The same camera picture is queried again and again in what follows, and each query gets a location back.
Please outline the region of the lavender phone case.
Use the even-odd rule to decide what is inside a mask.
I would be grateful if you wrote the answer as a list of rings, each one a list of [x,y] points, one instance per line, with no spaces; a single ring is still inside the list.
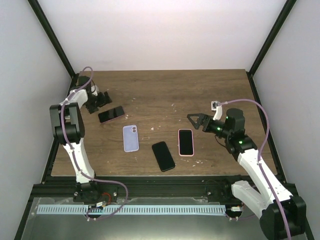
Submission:
[[[123,149],[126,153],[139,150],[138,128],[136,125],[126,125],[122,128]]]

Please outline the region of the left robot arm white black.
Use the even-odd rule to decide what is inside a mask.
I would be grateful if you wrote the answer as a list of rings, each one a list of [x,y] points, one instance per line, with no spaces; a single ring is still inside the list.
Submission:
[[[97,202],[102,189],[94,181],[96,173],[91,167],[84,146],[85,125],[81,107],[89,114],[112,102],[107,92],[100,92],[98,86],[88,76],[79,76],[66,99],[49,108],[53,137],[66,150],[76,174],[78,196]]]

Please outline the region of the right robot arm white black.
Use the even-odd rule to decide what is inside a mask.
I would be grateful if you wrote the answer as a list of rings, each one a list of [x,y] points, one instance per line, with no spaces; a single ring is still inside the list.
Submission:
[[[225,121],[221,121],[222,108],[215,108],[215,115],[191,113],[187,115],[195,129],[213,133],[223,138],[227,151],[242,166],[254,183],[240,180],[222,188],[223,198],[229,202],[241,200],[259,219],[260,228],[269,240],[282,240],[306,231],[305,201],[293,195],[273,174],[259,150],[245,133],[242,110],[230,108]]]

